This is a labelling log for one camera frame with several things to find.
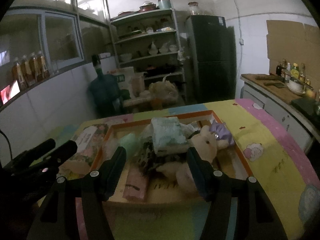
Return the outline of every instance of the plush bunny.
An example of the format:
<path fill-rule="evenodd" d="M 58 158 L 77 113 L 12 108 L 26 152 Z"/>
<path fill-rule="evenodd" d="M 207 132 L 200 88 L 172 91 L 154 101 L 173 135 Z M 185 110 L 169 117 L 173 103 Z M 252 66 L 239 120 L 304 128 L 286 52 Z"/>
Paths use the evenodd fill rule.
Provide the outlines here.
<path fill-rule="evenodd" d="M 209 126 L 202 127 L 199 134 L 194 135 L 188 140 L 190 147 L 195 147 L 202 160 L 212 163 L 217 156 L 217 151 L 227 148 L 227 140 L 217 140 L 216 134 L 210 132 Z M 186 192 L 196 192 L 196 185 L 193 181 L 188 164 L 180 162 L 165 163 L 156 168 L 156 171 L 162 172 L 169 180 L 177 180 L 178 185 Z"/>

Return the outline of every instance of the cabinet drawer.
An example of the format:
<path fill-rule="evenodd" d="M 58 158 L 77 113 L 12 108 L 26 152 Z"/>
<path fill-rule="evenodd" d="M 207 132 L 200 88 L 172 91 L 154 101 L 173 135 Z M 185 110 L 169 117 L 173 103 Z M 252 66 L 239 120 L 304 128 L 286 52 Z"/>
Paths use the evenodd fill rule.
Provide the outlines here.
<path fill-rule="evenodd" d="M 248 91 L 243 91 L 243 98 L 251 99 L 253 102 L 255 102 L 258 106 L 264 108 L 264 103 L 257 99 L 254 95 L 250 94 Z"/>
<path fill-rule="evenodd" d="M 304 152 L 309 150 L 312 137 L 290 113 L 269 98 L 264 110 L 287 130 Z"/>
<path fill-rule="evenodd" d="M 265 97 L 261 92 L 255 90 L 254 88 L 248 86 L 247 84 L 244 84 L 244 92 L 247 91 L 251 95 L 253 95 L 255 98 L 257 98 L 259 101 L 261 101 L 263 104 L 266 103 L 267 97 Z"/>

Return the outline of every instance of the black refrigerator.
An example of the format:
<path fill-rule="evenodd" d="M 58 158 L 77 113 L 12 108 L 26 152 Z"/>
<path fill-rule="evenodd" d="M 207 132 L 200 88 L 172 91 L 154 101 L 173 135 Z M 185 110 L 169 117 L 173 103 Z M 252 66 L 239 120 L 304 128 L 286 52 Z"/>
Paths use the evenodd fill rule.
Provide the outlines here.
<path fill-rule="evenodd" d="M 191 15 L 186 20 L 198 103 L 234 98 L 235 67 L 224 17 Z"/>

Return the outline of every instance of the shelf board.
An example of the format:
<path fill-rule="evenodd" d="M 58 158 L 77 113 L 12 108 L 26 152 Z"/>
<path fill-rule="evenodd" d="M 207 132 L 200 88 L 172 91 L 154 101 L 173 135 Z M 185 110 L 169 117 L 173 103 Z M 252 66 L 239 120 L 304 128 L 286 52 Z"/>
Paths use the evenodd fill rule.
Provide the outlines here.
<path fill-rule="evenodd" d="M 139 20 L 146 19 L 146 18 L 157 17 L 160 15 L 170 15 L 170 14 L 172 14 L 172 9 L 152 10 L 152 11 L 147 11 L 147 12 L 136 13 L 136 14 L 124 16 L 122 18 L 113 20 L 110 23 L 114 26 L 119 26 L 121 24 L 126 24 L 126 23 L 133 22 L 133 21 L 139 21 Z"/>
<path fill-rule="evenodd" d="M 149 37 L 149 36 L 153 36 L 153 35 L 166 34 L 166 33 L 167 34 L 168 33 L 176 33 L 176 32 L 177 32 L 177 30 L 146 33 L 146 34 L 136 35 L 136 36 L 133 36 L 133 37 L 130 37 L 130 38 L 119 40 L 119 41 L 115 42 L 115 44 L 120 44 L 122 42 L 131 41 L 131 40 L 135 40 L 135 39 L 140 39 L 140 38 L 144 38 L 144 37 Z"/>
<path fill-rule="evenodd" d="M 126 61 L 126 62 L 120 62 L 120 65 L 128 64 L 128 63 L 131 63 L 131 62 L 134 62 L 134 61 L 138 61 L 138 60 L 142 60 L 142 59 L 147 59 L 147 58 L 152 58 L 152 57 L 159 57 L 159 56 L 165 56 L 165 55 L 172 55 L 172 54 L 177 54 L 177 53 L 178 53 L 178 52 L 175 51 L 175 52 L 160 53 L 160 54 L 155 54 L 155 55 L 150 55 L 150 56 L 145 56 L 145 57 L 138 57 L 138 58 L 135 58 L 135 59 Z"/>
<path fill-rule="evenodd" d="M 156 76 L 152 76 L 152 77 L 145 77 L 143 78 L 144 80 L 149 80 L 149 79 L 155 79 L 155 78 L 162 78 L 164 76 L 166 76 L 168 74 L 161 74 L 161 75 L 156 75 Z M 182 75 L 182 71 L 176 71 L 176 72 L 173 72 L 171 73 L 169 76 L 177 76 L 177 75 Z"/>

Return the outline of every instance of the pink cloth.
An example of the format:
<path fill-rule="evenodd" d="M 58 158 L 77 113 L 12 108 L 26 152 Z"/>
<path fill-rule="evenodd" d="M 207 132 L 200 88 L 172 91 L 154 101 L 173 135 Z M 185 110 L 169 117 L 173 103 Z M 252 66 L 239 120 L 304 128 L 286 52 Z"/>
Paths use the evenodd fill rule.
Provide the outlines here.
<path fill-rule="evenodd" d="M 123 197 L 130 201 L 144 202 L 147 193 L 148 177 L 135 165 L 131 165 L 127 182 L 123 191 Z"/>
<path fill-rule="evenodd" d="M 256 119 L 260 120 L 265 127 L 267 127 L 272 135 L 276 138 L 278 143 L 283 147 L 287 154 L 291 157 L 295 163 L 298 171 L 300 172 L 304 182 L 306 184 L 313 184 L 320 189 L 320 181 L 316 172 L 314 171 L 310 161 L 301 150 L 296 141 L 286 131 L 286 129 L 280 125 L 271 115 L 269 115 L 263 109 L 254 108 L 253 101 L 251 99 L 241 98 L 236 99 L 236 102 L 241 105 L 245 110 L 252 114 Z"/>

